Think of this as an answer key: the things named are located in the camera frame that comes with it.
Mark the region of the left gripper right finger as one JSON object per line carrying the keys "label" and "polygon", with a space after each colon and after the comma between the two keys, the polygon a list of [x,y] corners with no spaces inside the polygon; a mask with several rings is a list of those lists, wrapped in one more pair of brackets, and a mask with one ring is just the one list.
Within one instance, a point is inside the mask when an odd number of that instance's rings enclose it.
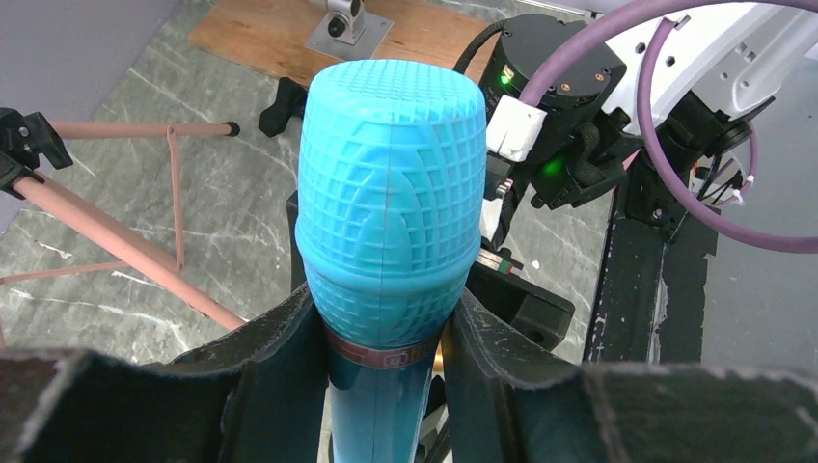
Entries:
{"label": "left gripper right finger", "polygon": [[813,462],[817,378],[784,368],[575,365],[464,292],[444,331],[457,462]]}

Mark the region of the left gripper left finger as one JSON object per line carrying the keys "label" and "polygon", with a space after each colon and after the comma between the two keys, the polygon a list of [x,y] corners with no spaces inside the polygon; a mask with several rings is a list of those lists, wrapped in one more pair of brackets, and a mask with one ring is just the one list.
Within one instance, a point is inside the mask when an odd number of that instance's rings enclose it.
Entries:
{"label": "left gripper left finger", "polygon": [[306,286],[171,363],[89,349],[1,353],[5,462],[314,462],[327,388]]}

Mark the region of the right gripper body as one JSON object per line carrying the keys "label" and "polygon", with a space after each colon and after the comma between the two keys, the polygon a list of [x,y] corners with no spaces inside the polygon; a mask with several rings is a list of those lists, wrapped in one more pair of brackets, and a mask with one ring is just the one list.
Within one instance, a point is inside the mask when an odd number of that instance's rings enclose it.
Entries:
{"label": "right gripper body", "polygon": [[530,169],[511,161],[487,161],[479,222],[481,245],[467,289],[488,311],[529,340],[552,350],[564,341],[575,306],[526,280],[523,263],[504,246],[530,177]]}

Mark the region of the blue toy microphone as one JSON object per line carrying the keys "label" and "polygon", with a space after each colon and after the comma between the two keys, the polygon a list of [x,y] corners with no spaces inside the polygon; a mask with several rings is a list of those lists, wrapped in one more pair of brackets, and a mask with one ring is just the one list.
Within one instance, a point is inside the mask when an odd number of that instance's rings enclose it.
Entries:
{"label": "blue toy microphone", "polygon": [[447,68],[351,61],[309,87],[294,237],[330,345],[338,462],[415,458],[481,243],[485,130],[481,90]]}

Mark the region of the black desktop mic stand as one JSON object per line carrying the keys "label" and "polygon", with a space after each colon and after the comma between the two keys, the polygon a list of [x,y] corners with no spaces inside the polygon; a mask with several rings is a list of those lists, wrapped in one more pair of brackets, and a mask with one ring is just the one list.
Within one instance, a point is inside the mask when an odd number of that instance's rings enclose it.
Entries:
{"label": "black desktop mic stand", "polygon": [[307,97],[307,87],[289,77],[280,78],[274,102],[259,114],[259,130],[268,138],[282,134],[291,119],[304,117]]}

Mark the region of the pink music stand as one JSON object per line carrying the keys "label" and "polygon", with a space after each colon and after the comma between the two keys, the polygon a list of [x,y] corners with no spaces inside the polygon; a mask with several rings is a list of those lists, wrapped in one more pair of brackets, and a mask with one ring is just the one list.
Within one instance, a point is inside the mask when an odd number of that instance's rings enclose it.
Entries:
{"label": "pink music stand", "polygon": [[[245,324],[245,319],[218,304],[180,275],[185,264],[185,249],[181,198],[181,154],[177,139],[181,136],[208,135],[235,137],[239,132],[240,127],[235,122],[51,122],[40,112],[22,115],[12,108],[2,108],[2,192],[36,205],[115,258],[112,262],[7,276],[2,278],[2,284],[116,270],[128,266],[174,294],[195,312],[228,330],[234,330]],[[42,158],[45,158],[56,170],[73,165],[74,162],[65,146],[67,140],[134,138],[163,138],[168,144],[174,214],[175,251],[173,254],[159,249],[142,235],[72,193],[39,170]]]}

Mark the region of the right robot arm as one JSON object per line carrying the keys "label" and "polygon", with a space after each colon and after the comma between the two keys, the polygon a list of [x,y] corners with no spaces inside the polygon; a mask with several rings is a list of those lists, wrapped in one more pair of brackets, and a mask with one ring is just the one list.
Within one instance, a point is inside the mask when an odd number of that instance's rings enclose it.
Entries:
{"label": "right robot arm", "polygon": [[518,206],[578,207],[611,194],[595,294],[572,305],[477,266],[468,286],[546,348],[591,362],[697,362],[708,257],[720,237],[813,254],[813,237],[742,228],[720,215],[753,186],[753,119],[817,42],[813,1],[639,1],[595,23],[523,14],[489,25],[457,62],[497,37],[480,77],[491,112],[540,96],[515,151],[491,147],[481,231],[498,252]]}

